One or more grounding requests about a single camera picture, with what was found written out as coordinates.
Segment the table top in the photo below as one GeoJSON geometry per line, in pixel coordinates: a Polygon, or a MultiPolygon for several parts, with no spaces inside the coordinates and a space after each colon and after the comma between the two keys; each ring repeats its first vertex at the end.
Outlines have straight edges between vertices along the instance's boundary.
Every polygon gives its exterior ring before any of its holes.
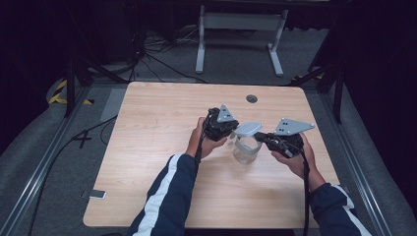
{"type": "MultiPolygon", "coordinates": [[[[317,124],[300,88],[130,83],[94,185],[106,197],[89,200],[85,225],[129,226],[168,158],[185,151],[198,118],[221,104],[240,124],[261,122],[264,133],[281,118],[317,124]],[[249,94],[258,101],[248,102],[249,94]]],[[[338,184],[320,127],[305,135],[325,179],[338,184]]],[[[229,139],[202,160],[186,226],[303,228],[303,181],[265,145],[251,164],[238,162],[233,148],[229,139]]],[[[317,227],[312,216],[310,226],[317,227]]]]}

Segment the white stand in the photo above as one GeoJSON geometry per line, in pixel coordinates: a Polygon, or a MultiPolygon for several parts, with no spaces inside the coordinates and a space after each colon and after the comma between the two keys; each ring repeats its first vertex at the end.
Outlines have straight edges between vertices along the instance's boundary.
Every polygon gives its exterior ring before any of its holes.
{"type": "Polygon", "coordinates": [[[278,77],[283,76],[276,48],[285,25],[287,10],[281,15],[256,15],[256,14],[228,14],[206,13],[205,6],[200,10],[200,43],[197,54],[196,73],[201,74],[205,63],[205,29],[237,29],[237,30],[274,30],[275,41],[268,44],[270,59],[278,77]]]}

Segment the round hole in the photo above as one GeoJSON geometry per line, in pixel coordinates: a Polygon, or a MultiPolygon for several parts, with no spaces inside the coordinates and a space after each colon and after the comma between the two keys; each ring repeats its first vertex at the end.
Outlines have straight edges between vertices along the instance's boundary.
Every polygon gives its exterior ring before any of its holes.
{"type": "Polygon", "coordinates": [[[255,95],[249,94],[246,96],[246,100],[251,103],[255,103],[258,101],[258,98],[255,95]]]}

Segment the person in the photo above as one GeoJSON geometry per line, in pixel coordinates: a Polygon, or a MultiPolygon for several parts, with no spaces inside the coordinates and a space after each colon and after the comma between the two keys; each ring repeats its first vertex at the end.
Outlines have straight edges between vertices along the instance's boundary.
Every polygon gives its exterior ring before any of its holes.
{"type": "MultiPolygon", "coordinates": [[[[192,200],[192,192],[197,177],[195,155],[199,146],[205,118],[199,118],[184,153],[172,155],[165,167],[157,175],[149,188],[147,201],[138,216],[133,220],[128,236],[183,236],[185,221],[192,200]]],[[[310,207],[314,218],[320,226],[322,236],[336,235],[371,235],[355,215],[354,205],[342,188],[327,183],[316,166],[313,149],[304,134],[306,158],[310,167],[309,190],[310,207]]],[[[202,158],[208,156],[215,148],[227,141],[218,142],[204,138],[202,158]]],[[[289,167],[297,176],[304,178],[304,164],[301,154],[286,158],[277,151],[272,151],[275,159],[289,167]]]]}

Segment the transparent cup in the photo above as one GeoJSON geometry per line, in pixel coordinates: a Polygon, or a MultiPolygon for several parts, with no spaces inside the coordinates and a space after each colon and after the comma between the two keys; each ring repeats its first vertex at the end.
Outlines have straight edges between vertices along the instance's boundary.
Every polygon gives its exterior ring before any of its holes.
{"type": "Polygon", "coordinates": [[[259,144],[253,136],[236,138],[233,156],[242,164],[250,164],[257,158],[259,144]]]}

